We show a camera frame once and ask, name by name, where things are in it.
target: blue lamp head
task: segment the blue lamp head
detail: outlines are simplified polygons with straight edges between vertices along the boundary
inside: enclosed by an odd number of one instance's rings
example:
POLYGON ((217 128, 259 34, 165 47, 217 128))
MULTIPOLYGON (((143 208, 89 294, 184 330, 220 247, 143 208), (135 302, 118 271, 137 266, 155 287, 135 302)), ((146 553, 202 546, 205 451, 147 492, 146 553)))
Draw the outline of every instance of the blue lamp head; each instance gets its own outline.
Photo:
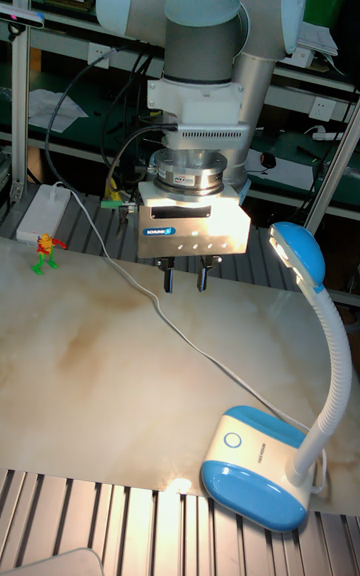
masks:
POLYGON ((325 261, 314 236, 294 223, 275 223, 270 227, 270 243, 286 267, 291 267, 299 283, 324 289, 325 261))

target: power strip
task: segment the power strip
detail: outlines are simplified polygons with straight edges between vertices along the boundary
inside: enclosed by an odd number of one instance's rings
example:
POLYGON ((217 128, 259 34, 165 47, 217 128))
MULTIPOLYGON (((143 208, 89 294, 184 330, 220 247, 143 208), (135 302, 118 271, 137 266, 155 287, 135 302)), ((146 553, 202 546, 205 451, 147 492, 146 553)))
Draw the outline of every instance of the power strip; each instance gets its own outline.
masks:
POLYGON ((36 245, 42 234, 54 236, 70 196, 70 190, 64 187, 41 185, 16 230, 16 240, 36 245))
POLYGON ((313 140, 341 140, 343 132, 314 132, 312 135, 313 140))

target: sticker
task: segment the sticker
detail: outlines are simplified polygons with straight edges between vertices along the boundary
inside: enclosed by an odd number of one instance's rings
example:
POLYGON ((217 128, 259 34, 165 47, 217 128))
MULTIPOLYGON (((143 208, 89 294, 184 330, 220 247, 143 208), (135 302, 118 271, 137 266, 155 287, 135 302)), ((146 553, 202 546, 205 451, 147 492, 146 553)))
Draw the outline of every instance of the sticker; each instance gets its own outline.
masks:
POLYGON ((144 236, 171 236, 175 232, 175 227, 146 227, 143 229, 144 236))
POLYGON ((174 174, 174 185, 188 185, 193 187, 195 185, 195 176, 181 176, 180 174, 174 174))

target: electrical outlet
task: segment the electrical outlet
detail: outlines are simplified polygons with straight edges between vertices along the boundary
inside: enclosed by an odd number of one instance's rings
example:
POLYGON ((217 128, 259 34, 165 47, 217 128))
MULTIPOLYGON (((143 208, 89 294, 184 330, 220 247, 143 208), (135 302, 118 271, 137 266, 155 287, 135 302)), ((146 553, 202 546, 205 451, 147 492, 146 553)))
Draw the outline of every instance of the electrical outlet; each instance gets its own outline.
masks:
POLYGON ((336 101, 330 100, 329 98, 319 98, 317 96, 314 100, 309 118, 328 121, 335 109, 335 105, 336 101))
MULTIPOLYGON (((97 45, 97 43, 89 43, 88 49, 88 65, 94 62, 99 56, 103 56, 107 52, 109 52, 111 47, 107 45, 97 45)), ((105 58, 105 60, 101 60, 100 63, 96 65, 96 67, 103 67, 104 69, 109 69, 110 67, 110 57, 105 58)))

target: white cable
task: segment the white cable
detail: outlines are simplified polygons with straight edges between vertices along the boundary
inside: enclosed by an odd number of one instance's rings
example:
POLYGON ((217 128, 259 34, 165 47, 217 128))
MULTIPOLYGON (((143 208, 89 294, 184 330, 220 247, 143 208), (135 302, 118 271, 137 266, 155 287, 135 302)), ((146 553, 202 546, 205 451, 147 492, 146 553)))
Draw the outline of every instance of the white cable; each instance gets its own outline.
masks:
MULTIPOLYGON (((62 185, 62 184, 63 183, 61 181, 58 181, 57 183, 55 183, 54 187, 56 187, 57 185, 62 185)), ((306 425, 304 425, 300 421, 296 420, 295 418, 288 416, 283 411, 281 411, 281 409, 279 409, 278 407, 275 407, 275 405, 272 405, 268 400, 266 400, 266 398, 261 396, 261 394, 259 394, 257 391, 255 391, 255 389, 253 389, 244 380, 242 380, 239 376, 237 376, 237 374, 235 374, 235 372, 233 372, 224 363, 221 363, 219 360, 217 360, 216 358, 214 358, 213 356, 211 356, 207 352, 200 349, 200 347, 197 347, 197 345, 195 345, 191 340, 189 340, 189 338, 187 336, 185 336, 185 334, 178 327, 176 327, 176 325, 174 325, 174 323, 171 322, 171 320, 163 313, 163 311, 160 307, 159 298, 156 296, 156 294, 154 294, 154 292, 150 291, 146 287, 143 287, 143 285, 140 285, 140 283, 138 283, 135 280, 135 278, 133 278, 131 276, 131 274, 129 274, 125 269, 123 269, 123 267, 121 267, 121 265, 119 265, 116 261, 114 261, 109 256, 108 251, 105 247, 105 243, 104 243, 103 239, 101 238, 101 235, 100 235, 96 225, 94 224, 94 222, 93 222, 88 210, 86 209, 85 205, 81 202, 79 196, 73 190, 70 190, 70 191, 71 191, 72 195, 74 196, 75 200, 77 201, 77 203, 80 205, 83 212, 85 213, 86 218, 88 219, 91 227, 93 228, 96 236, 98 237, 98 239, 100 241, 101 247, 103 248, 104 254, 105 254, 106 258, 108 259, 108 261, 121 272, 121 274, 124 276, 124 278, 133 287, 138 289, 142 294, 145 294, 146 296, 151 298, 151 300, 154 303, 156 311, 158 312, 159 316, 163 319, 163 321, 167 325, 169 325, 169 327, 171 327, 171 329, 173 329, 188 345, 190 345, 190 347, 195 349, 195 351, 197 351, 202 356, 205 356, 205 358, 210 360, 212 363, 215 363, 215 365, 217 365, 217 367, 219 367, 223 372, 225 372, 225 374, 230 376, 230 378, 232 378, 232 380, 234 380, 241 387, 246 389, 250 394, 252 394, 255 398, 257 398, 257 400, 259 400, 266 407, 268 407, 268 409, 270 409, 272 412, 275 412, 275 414, 280 416, 280 418, 282 418, 283 420, 288 421, 288 422, 292 423, 293 425, 296 425, 297 427, 301 427, 302 429, 305 429, 308 432, 309 427, 307 427, 306 425)), ((312 488, 312 492, 314 494, 318 494, 319 492, 321 492, 324 489, 325 480, 326 480, 326 471, 327 471, 327 456, 326 456, 325 450, 323 449, 322 450, 322 482, 321 482, 321 485, 319 485, 319 487, 313 487, 312 488)))
POLYGON ((316 131, 318 133, 319 132, 322 132, 322 133, 326 132, 324 125, 313 125, 312 127, 309 127, 309 129, 307 129, 306 132, 304 132, 304 136, 305 136, 305 134, 308 134, 309 132, 311 132, 313 129, 316 129, 316 131))

